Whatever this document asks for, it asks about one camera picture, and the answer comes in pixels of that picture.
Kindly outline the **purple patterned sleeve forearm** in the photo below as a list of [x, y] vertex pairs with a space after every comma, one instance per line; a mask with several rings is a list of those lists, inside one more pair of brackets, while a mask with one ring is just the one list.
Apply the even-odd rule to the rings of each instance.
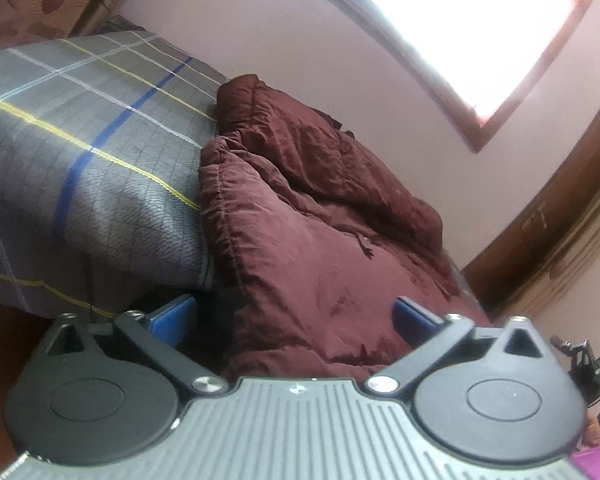
[[571, 455], [571, 461], [589, 479], [600, 480], [600, 421], [588, 412], [580, 448]]

